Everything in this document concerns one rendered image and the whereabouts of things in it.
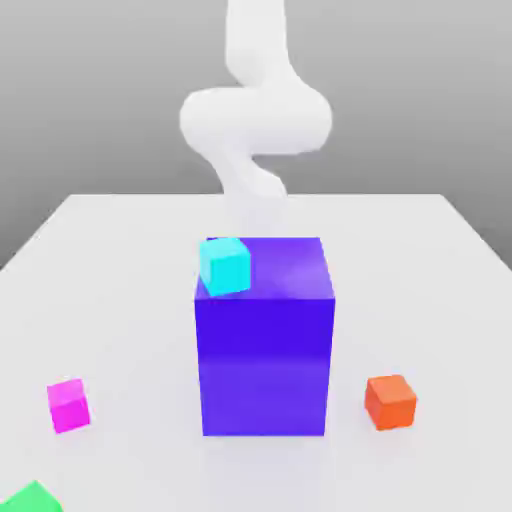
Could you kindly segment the small cyan cube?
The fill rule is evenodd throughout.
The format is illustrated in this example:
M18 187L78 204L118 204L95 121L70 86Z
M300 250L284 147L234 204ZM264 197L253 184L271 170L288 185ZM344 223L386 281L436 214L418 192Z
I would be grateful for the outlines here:
M199 245L199 274L210 296L249 290L251 254L239 238L215 238Z

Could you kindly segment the small orange cube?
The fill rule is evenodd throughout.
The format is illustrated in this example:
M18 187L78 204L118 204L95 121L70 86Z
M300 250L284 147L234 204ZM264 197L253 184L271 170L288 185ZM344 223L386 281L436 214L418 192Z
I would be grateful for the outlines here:
M367 380L364 406L378 431L410 427L416 404L417 396L402 375Z

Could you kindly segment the small magenta cube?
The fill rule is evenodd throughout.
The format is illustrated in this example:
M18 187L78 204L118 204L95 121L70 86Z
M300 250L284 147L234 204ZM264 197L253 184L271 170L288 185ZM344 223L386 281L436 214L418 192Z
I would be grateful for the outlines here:
M54 431L65 433L90 424L83 381L79 378L49 385L48 405Z

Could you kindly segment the small green cube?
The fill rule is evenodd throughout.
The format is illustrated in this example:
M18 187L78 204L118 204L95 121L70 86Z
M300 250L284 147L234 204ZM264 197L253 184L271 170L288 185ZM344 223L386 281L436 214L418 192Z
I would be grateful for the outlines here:
M0 512L63 512L60 502L34 480L0 504Z

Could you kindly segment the large purple box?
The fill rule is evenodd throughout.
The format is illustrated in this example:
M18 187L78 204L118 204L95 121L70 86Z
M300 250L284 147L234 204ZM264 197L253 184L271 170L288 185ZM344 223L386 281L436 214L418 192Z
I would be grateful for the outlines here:
M249 238L251 287L194 297L206 436L325 432L335 294L317 237Z

